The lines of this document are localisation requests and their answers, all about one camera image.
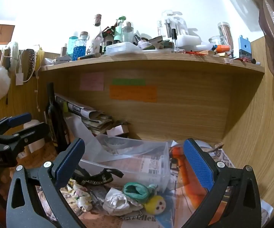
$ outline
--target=white cloth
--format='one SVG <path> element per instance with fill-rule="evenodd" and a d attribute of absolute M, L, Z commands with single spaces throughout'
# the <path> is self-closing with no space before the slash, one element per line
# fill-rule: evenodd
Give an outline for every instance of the white cloth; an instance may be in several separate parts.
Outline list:
<path fill-rule="evenodd" d="M 111 188 L 104 199 L 102 207 L 109 215 L 122 216 L 142 209 L 143 205 L 126 196 L 120 190 Z"/>

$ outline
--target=green hair tie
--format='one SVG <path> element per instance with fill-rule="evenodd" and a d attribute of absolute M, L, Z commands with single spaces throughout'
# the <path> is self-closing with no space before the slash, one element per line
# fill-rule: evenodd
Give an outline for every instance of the green hair tie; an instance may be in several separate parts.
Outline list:
<path fill-rule="evenodd" d="M 136 182 L 124 185 L 122 192 L 139 203 L 146 203 L 151 194 L 146 186 Z"/>

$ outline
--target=yellow plush toy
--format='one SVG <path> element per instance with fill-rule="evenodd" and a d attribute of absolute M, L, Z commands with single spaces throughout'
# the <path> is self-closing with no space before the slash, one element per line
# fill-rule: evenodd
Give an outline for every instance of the yellow plush toy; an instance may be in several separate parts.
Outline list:
<path fill-rule="evenodd" d="M 149 214 L 161 214 L 166 208 L 166 202 L 162 196 L 153 196 L 144 204 L 144 208 Z"/>

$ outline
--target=white cylinder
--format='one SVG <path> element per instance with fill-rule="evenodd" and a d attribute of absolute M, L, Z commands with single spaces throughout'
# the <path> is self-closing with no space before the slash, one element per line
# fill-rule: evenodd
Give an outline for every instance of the white cylinder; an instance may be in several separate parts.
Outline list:
<path fill-rule="evenodd" d="M 29 128 L 29 127 L 37 125 L 39 123 L 40 122 L 38 120 L 31 120 L 30 122 L 24 123 L 23 128 Z M 45 145 L 44 139 L 40 139 L 38 141 L 35 141 L 35 142 L 29 144 L 28 147 L 29 147 L 30 152 L 33 153 L 34 151 L 40 149 L 44 145 Z"/>

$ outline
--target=doll face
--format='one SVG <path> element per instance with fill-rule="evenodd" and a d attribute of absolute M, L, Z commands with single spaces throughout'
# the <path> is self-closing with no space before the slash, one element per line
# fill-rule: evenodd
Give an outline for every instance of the doll face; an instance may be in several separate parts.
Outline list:
<path fill-rule="evenodd" d="M 157 201 L 156 207 L 154 208 L 154 214 L 161 214 L 166 208 L 166 202 L 163 198 Z"/>

